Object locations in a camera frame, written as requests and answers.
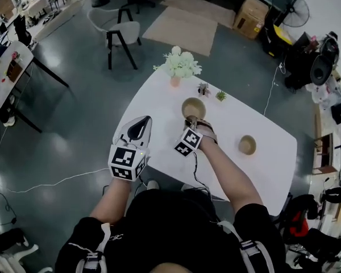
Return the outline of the low wooden cabinet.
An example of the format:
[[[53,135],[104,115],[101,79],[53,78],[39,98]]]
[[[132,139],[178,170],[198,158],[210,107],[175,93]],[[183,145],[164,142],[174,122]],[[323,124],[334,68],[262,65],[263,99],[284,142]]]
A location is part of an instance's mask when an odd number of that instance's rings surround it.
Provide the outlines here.
[[[314,141],[312,174],[322,175],[340,171],[341,141],[330,133]]]

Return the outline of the beige ceramic bowl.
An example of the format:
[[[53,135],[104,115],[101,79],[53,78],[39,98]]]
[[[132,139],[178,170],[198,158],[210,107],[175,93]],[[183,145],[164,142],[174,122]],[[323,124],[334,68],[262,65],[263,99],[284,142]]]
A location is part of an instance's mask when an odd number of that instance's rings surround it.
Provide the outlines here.
[[[206,115],[206,107],[204,103],[195,97],[187,98],[182,103],[181,111],[184,118],[195,116],[197,118],[204,119]]]
[[[238,149],[245,155],[253,155],[256,151],[256,141],[250,135],[244,135],[238,144]]]
[[[206,112],[203,108],[198,108],[197,106],[187,105],[182,109],[182,114],[186,118],[188,116],[194,116],[203,119]]]

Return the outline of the person's left forearm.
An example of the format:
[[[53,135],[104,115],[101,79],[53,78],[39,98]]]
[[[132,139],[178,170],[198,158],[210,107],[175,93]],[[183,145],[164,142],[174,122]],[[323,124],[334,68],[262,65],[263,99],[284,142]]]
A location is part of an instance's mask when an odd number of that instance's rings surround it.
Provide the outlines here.
[[[130,192],[131,183],[129,181],[113,178],[90,217],[103,223],[118,222],[125,214]]]

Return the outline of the beige rug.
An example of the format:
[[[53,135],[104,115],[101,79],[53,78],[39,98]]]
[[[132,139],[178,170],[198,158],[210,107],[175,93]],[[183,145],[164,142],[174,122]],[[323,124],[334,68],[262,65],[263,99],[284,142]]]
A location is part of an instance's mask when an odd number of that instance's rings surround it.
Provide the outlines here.
[[[162,5],[193,13],[232,29],[235,12],[205,0],[163,0]]]
[[[149,26],[143,38],[210,56],[217,22],[174,7],[167,7]]]

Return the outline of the black office chair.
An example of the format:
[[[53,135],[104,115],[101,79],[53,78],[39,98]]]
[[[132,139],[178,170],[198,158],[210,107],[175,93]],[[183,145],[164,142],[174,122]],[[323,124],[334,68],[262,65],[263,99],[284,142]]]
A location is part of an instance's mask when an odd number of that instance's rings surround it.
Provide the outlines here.
[[[285,209],[280,213],[274,224],[282,234],[286,245],[295,245],[298,240],[307,236],[309,225],[307,220],[316,220],[320,215],[319,204],[313,195],[293,197],[288,194]]]

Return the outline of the black bin with yellow lid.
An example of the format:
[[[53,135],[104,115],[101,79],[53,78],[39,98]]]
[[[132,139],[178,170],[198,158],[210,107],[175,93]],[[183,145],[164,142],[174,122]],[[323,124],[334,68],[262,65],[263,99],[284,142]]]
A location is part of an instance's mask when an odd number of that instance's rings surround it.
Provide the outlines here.
[[[274,58],[284,55],[293,45],[289,33],[275,24],[264,27],[259,36],[263,51]]]

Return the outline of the white flower bouquet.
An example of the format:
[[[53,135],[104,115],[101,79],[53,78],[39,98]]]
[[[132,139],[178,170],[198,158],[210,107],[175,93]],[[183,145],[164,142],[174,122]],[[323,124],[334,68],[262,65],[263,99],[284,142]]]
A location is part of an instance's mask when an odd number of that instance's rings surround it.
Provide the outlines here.
[[[163,54],[165,62],[162,65],[154,65],[153,70],[161,69],[170,77],[190,78],[200,75],[202,67],[194,59],[192,53],[182,51],[179,46],[172,47],[171,51]]]

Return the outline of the small wooden box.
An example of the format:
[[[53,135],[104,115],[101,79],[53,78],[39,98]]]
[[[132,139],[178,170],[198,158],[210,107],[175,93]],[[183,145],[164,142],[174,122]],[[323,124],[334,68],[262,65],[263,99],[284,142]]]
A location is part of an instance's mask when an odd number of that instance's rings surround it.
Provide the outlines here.
[[[15,60],[11,60],[6,75],[11,82],[15,82],[20,77],[22,70],[22,67]]]

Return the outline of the person's right hand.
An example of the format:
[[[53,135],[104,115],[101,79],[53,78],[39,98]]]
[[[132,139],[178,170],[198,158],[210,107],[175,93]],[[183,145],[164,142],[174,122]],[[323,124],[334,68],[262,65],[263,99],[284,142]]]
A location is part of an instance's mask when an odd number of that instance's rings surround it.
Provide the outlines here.
[[[207,121],[198,118],[195,131],[202,134],[203,137],[212,139],[215,144],[218,144],[217,135],[214,132],[212,125]]]

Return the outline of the black standing fan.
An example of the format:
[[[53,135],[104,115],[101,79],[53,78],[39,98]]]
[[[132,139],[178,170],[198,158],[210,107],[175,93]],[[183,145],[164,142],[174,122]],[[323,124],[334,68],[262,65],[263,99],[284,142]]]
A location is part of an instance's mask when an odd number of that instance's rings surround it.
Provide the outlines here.
[[[292,38],[284,27],[302,27],[309,18],[310,11],[305,0],[272,0],[266,19],[266,33],[270,39],[274,38],[277,35],[275,30],[277,27]]]

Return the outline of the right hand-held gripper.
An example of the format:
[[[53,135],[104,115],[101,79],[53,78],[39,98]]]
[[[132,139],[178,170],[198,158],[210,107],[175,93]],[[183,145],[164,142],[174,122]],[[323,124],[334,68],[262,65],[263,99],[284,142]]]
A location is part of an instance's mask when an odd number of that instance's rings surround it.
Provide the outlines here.
[[[187,157],[197,150],[202,139],[202,134],[190,128],[197,127],[197,118],[192,119],[191,116],[186,117],[185,127],[186,129],[176,142],[174,150],[180,155]]]

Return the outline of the grey side table black legs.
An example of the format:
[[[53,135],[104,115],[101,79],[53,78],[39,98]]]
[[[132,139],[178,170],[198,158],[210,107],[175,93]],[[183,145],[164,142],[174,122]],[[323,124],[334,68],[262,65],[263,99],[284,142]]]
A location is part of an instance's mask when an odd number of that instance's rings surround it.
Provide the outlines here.
[[[6,71],[11,60],[15,60],[23,69],[20,77],[15,82],[11,82],[6,75]],[[39,59],[37,59],[27,46],[19,41],[14,41],[6,48],[0,57],[0,110],[6,110],[6,106],[9,106],[11,112],[13,112],[17,117],[19,117],[34,130],[41,133],[41,129],[39,129],[28,118],[26,118],[13,104],[9,103],[11,92],[16,88],[16,84],[19,82],[22,75],[27,73],[27,68],[32,63],[36,64],[40,69],[45,71],[59,83],[66,87],[69,86],[64,80],[62,80],[58,75],[45,66]]]

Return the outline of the person's black shirt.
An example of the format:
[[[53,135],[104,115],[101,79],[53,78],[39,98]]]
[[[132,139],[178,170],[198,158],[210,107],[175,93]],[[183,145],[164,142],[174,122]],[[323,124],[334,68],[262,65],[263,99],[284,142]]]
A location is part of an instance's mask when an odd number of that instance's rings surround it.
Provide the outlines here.
[[[139,193],[126,215],[110,226],[103,256],[109,273],[150,273],[175,263],[191,273],[247,273],[240,241],[259,241],[275,273],[287,273],[285,246],[265,206],[248,204],[235,215],[234,233],[217,224],[200,191],[151,189]]]

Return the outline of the grey chair with black legs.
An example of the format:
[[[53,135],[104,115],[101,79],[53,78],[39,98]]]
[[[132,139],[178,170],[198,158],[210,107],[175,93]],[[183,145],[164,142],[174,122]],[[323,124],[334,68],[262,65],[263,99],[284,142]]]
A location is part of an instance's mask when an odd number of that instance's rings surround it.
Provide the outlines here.
[[[108,69],[112,70],[113,47],[122,47],[133,67],[138,67],[128,48],[129,45],[142,44],[140,40],[140,23],[133,20],[131,11],[128,8],[106,10],[92,8],[87,14],[92,26],[104,34],[106,47],[108,50],[107,61]]]

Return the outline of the cardboard box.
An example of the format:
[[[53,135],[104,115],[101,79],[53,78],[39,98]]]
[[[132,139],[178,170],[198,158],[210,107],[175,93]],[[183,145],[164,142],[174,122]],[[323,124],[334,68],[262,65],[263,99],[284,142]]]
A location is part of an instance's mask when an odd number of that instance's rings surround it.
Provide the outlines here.
[[[268,11],[268,5],[260,0],[245,0],[235,17],[233,30],[249,39],[256,39],[264,27]]]

